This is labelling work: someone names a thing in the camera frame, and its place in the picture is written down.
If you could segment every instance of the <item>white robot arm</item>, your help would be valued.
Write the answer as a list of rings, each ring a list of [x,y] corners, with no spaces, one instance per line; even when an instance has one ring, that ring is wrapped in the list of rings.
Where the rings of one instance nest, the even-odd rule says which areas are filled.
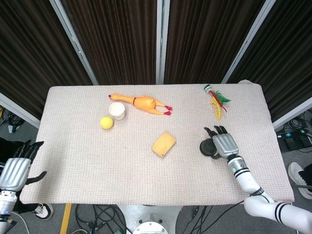
[[[46,172],[42,172],[38,177],[27,179],[31,164],[43,141],[32,145],[29,143],[30,141],[26,142],[14,153],[13,158],[8,159],[0,176],[0,234],[5,232],[7,223],[12,222],[10,215],[17,201],[16,192],[25,184],[37,182],[46,175]]]
[[[244,159],[238,155],[238,146],[232,136],[223,126],[215,128],[218,134],[209,128],[205,130],[213,139],[219,155],[228,160],[228,166],[241,189],[250,195],[244,201],[246,212],[252,216],[280,222],[304,234],[312,234],[312,213],[290,204],[273,201],[257,184]]]

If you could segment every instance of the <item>tennis ball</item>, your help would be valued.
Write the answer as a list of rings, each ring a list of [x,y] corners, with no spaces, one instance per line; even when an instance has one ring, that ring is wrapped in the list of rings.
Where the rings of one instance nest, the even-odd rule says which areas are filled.
[[[110,129],[113,126],[114,122],[109,116],[104,116],[99,121],[99,124],[103,129]]]

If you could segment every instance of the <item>yellow rubber chicken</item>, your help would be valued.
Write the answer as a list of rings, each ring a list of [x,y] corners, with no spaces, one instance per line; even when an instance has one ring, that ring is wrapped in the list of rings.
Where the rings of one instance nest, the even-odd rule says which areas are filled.
[[[148,96],[141,96],[141,97],[127,97],[121,94],[112,94],[109,95],[109,98],[115,101],[126,101],[128,103],[133,104],[138,109],[144,110],[150,114],[155,115],[171,115],[172,107],[166,106],[165,104],[161,103],[160,101],[155,100],[152,97]],[[169,111],[167,112],[160,112],[155,109],[156,106],[162,106],[167,108]]]

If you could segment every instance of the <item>white shoe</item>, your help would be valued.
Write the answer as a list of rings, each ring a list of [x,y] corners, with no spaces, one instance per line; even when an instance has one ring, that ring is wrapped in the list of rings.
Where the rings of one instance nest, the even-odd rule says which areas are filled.
[[[292,162],[288,166],[288,175],[297,185],[307,185],[305,179],[302,177],[303,168],[296,162]],[[308,189],[298,188],[301,195],[306,199],[312,200],[312,192]]]
[[[40,219],[47,220],[52,217],[54,209],[51,204],[39,204],[32,213]]]

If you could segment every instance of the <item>brown curtain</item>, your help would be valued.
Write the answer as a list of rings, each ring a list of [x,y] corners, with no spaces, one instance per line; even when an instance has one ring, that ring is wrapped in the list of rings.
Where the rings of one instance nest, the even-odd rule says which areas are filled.
[[[62,3],[100,84],[155,84],[156,0]]]
[[[0,92],[41,118],[51,86],[92,85],[48,0],[0,2]]]
[[[220,83],[264,0],[171,0],[164,83]]]
[[[229,83],[262,86],[272,121],[312,97],[312,1],[277,0]]]

